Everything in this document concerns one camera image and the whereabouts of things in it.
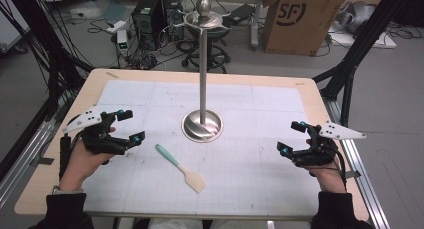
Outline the white grid mat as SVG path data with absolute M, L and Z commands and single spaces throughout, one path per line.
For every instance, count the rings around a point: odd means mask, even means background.
M 98 105 L 132 110 L 133 118 L 116 123 L 116 134 L 144 131 L 146 138 L 85 181 L 90 213 L 271 218 L 309 217 L 317 209 L 317 183 L 277 150 L 278 142 L 307 146 L 306 134 L 290 127 L 307 118 L 295 88 L 208 85 L 207 107 L 224 125 L 209 143 L 193 142 L 181 129 L 183 117 L 199 106 L 196 83 L 113 80 Z M 200 194 L 156 144 L 203 177 Z

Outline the person's right hand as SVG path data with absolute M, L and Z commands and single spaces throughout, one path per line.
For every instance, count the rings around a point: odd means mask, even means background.
M 347 189 L 342 179 L 339 160 L 334 158 L 329 164 L 321 166 L 307 166 L 306 170 L 313 174 L 323 192 L 346 193 Z

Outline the white device with green light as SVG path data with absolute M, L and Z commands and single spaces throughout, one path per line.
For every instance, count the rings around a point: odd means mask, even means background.
M 121 55 L 125 55 L 128 52 L 128 35 L 126 30 L 117 31 L 116 44 Z

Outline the black metal frame stand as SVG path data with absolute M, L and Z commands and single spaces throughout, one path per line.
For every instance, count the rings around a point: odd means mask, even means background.
M 341 125 L 347 126 L 349 123 L 353 81 L 358 66 L 405 1 L 381 0 L 341 62 L 335 67 L 313 77 L 315 83 L 326 79 L 329 80 L 327 85 L 320 90 L 325 102 L 336 102 L 337 95 L 340 91 L 343 91 L 342 106 L 338 119 Z
M 45 108 L 46 116 L 52 118 L 59 108 L 59 98 L 62 94 L 78 92 L 85 83 L 78 68 L 91 72 L 93 67 L 65 49 L 48 20 L 41 0 L 11 0 L 11 2 L 29 26 L 33 37 L 28 35 L 2 2 L 0 11 L 30 46 L 40 68 L 49 75 Z

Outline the white power strip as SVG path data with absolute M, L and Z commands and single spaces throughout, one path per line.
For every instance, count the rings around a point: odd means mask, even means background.
M 114 24 L 112 24 L 111 26 L 109 26 L 106 31 L 108 33 L 115 33 L 117 30 L 120 30 L 123 26 L 126 25 L 125 21 L 118 21 Z

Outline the black swivel stool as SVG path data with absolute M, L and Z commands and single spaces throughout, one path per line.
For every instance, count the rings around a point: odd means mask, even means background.
M 200 68 L 200 31 L 189 28 L 188 31 L 194 37 L 192 47 L 186 52 L 186 57 L 181 62 L 183 67 L 193 65 L 197 69 Z M 221 42 L 226 46 L 224 38 L 229 34 L 229 30 L 222 28 L 211 29 L 207 33 L 207 70 L 218 69 L 222 70 L 223 74 L 227 73 L 225 65 L 231 61 L 229 54 L 217 42 Z

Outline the green handled cream spatula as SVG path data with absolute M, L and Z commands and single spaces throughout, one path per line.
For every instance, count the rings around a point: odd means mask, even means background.
M 162 145 L 156 144 L 155 149 L 170 163 L 177 167 L 184 175 L 185 183 L 190 186 L 197 194 L 200 194 L 206 187 L 205 180 L 203 177 L 193 171 L 190 171 L 184 167 L 173 155 L 165 149 Z

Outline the person's left hand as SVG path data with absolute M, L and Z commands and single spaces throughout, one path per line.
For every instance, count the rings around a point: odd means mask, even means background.
M 93 154 L 85 148 L 82 140 L 73 148 L 68 166 L 60 179 L 62 190 L 79 190 L 85 179 L 90 177 L 104 162 L 110 160 L 112 154 Z

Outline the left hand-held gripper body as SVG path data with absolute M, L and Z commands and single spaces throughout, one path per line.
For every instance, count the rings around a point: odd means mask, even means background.
M 110 135 L 111 125 L 117 120 L 118 111 L 107 113 L 98 106 L 92 106 L 72 118 L 62 132 L 67 134 L 80 130 L 85 147 L 93 153 L 124 155 L 129 148 L 129 140 Z

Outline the white metal leg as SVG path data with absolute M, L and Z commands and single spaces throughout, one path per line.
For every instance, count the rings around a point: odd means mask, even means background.
M 259 14 L 261 11 L 262 0 L 255 0 L 254 3 L 254 14 L 250 21 L 250 46 L 253 51 L 258 48 L 259 45 Z

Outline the black flat device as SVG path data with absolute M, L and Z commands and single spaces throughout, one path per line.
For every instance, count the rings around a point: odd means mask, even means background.
M 227 20 L 233 25 L 238 25 L 241 22 L 249 19 L 253 15 L 254 10 L 255 8 L 253 6 L 249 4 L 243 4 L 232 10 L 230 15 L 227 16 Z

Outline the tall steel utensil stand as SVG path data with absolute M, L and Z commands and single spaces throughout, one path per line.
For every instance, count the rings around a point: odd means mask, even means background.
M 207 109 L 208 31 L 225 26 L 222 15 L 211 10 L 209 0 L 197 0 L 195 11 L 184 16 L 184 25 L 199 30 L 200 108 L 184 116 L 181 129 L 188 139 L 197 143 L 208 143 L 216 140 L 224 129 L 222 118 Z

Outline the grey bag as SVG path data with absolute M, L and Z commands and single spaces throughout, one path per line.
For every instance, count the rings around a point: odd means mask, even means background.
M 337 13 L 335 21 L 352 35 L 358 34 L 371 18 L 375 5 L 364 1 L 347 2 Z

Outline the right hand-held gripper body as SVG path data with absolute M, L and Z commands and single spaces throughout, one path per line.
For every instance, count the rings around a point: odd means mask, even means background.
M 291 161 L 297 167 L 329 164 L 338 152 L 335 140 L 366 138 L 366 135 L 362 132 L 331 121 L 326 121 L 323 125 L 316 126 L 307 124 L 306 132 L 310 136 L 309 148 L 293 151 L 293 156 L 291 157 Z

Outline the white flat board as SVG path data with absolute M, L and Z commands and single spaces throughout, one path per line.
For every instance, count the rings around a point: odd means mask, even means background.
M 330 27 L 328 34 L 331 36 L 334 45 L 351 47 L 355 42 L 354 35 L 346 31 L 343 27 L 340 27 L 338 24 L 333 24 Z M 394 49 L 396 47 L 396 43 L 386 32 L 383 32 L 373 45 L 373 48 L 382 49 Z

